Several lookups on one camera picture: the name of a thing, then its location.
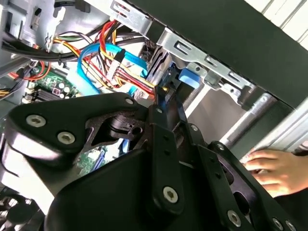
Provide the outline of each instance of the mounting hole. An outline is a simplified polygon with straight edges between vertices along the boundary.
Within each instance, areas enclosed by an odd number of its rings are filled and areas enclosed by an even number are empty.
[[[221,175],[219,173],[215,173],[215,176],[220,179],[221,178]]]
[[[233,194],[235,201],[244,216],[247,216],[250,213],[249,203],[240,192],[235,192]]]
[[[133,135],[138,135],[140,133],[142,133],[142,128],[134,128],[133,131],[131,132]]]

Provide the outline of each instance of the black mechanical arm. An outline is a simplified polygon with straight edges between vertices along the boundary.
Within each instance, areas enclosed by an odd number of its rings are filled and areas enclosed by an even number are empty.
[[[123,93],[16,107],[2,139],[2,181],[41,183],[34,199],[52,198],[46,231],[304,230],[223,144],[204,142],[176,94],[156,88],[155,96],[149,108]],[[126,155],[67,180],[80,153],[119,138],[131,140]]]

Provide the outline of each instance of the motherboard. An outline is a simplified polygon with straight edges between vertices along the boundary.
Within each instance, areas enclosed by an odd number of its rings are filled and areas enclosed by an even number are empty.
[[[39,71],[40,69],[36,67],[33,69],[33,74]],[[28,83],[26,94],[22,98],[22,103],[70,99],[78,95],[79,91],[65,78],[65,75],[50,71],[46,77]]]

